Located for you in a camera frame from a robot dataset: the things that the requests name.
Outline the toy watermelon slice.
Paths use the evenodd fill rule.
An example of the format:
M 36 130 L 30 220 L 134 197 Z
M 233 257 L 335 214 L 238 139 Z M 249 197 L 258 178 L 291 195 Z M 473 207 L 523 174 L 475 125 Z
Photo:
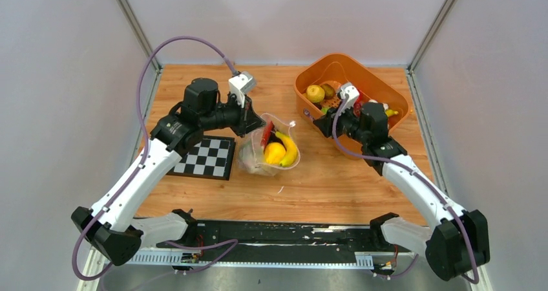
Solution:
M 273 128 L 274 128 L 274 123 L 271 120 L 269 120 L 266 126 L 264 127 L 262 136 L 261 136 L 260 146 L 262 149 L 265 149 L 267 144 L 269 143 L 269 139 L 270 139 Z

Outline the clear zip top bag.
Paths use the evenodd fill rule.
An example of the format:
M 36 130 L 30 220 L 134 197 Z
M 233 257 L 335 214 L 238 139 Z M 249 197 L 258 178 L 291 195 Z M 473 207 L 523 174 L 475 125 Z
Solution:
M 248 134 L 240 144 L 239 168 L 264 176 L 295 168 L 300 162 L 300 151 L 293 137 L 295 121 L 281 120 L 269 113 L 261 114 L 260 118 L 265 126 Z

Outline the yellow toy bell pepper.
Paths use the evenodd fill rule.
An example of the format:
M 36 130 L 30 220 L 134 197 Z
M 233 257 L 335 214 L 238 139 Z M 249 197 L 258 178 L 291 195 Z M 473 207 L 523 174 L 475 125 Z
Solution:
M 271 142 L 264 149 L 264 162 L 278 165 L 286 154 L 286 148 L 279 142 Z

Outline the yellow toy banana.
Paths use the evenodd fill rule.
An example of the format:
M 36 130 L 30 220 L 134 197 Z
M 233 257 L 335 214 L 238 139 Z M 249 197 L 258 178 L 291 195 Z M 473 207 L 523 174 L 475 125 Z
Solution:
M 286 153 L 279 163 L 280 166 L 291 167 L 292 165 L 294 165 L 294 163 L 297 161 L 297 158 L 299 157 L 299 150 L 297 148 L 297 145 L 290 136 L 281 133 L 280 131 L 276 131 L 275 136 L 282 140 L 282 143 L 286 148 Z

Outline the orange plastic basket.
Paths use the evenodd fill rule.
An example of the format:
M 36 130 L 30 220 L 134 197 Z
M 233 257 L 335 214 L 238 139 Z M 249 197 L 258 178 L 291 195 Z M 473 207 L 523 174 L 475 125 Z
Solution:
M 348 82 L 352 83 L 360 92 L 358 105 L 375 100 L 386 104 L 389 110 L 396 112 L 395 115 L 388 118 L 390 133 L 401 125 L 410 114 L 411 104 L 399 91 L 371 73 L 352 57 L 341 53 L 327 54 L 297 75 L 293 86 L 297 96 L 297 114 L 301 115 L 317 133 L 320 133 L 320 129 L 313 125 L 313 120 L 320 118 L 323 113 L 307 99 L 306 89 L 310 85 L 327 83 L 337 90 Z

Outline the green toy lettuce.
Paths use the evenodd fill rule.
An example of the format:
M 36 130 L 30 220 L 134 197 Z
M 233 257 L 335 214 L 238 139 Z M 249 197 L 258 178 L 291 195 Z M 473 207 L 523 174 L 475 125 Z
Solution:
M 238 152 L 240 167 L 251 174 L 264 174 L 263 155 L 260 143 L 252 139 L 244 140 Z

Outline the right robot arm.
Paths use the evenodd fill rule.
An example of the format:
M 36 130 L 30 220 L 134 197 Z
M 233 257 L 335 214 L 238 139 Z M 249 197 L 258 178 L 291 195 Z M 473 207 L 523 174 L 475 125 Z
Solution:
M 478 284 L 480 266 L 490 261 L 489 229 L 480 210 L 454 202 L 416 166 L 404 147 L 388 134 L 388 117 L 379 103 L 367 102 L 356 116 L 340 105 L 313 120 L 314 126 L 348 155 L 363 159 L 389 180 L 419 210 L 426 228 L 389 213 L 371 221 L 369 241 L 376 250 L 395 244 L 426 258 L 442 280 L 461 276 Z

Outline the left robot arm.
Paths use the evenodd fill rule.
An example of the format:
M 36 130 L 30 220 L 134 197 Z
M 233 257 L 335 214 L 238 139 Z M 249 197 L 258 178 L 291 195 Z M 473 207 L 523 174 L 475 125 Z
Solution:
M 156 218 L 135 218 L 137 209 L 206 131 L 230 128 L 237 136 L 263 127 L 247 94 L 256 80 L 242 72 L 229 79 L 227 101 L 219 99 L 218 83 L 194 79 L 184 98 L 173 106 L 145 142 L 143 151 L 115 185 L 91 208 L 77 207 L 71 219 L 84 238 L 114 266 L 130 261 L 142 248 L 175 241 L 183 248 L 198 239 L 196 220 L 183 210 Z

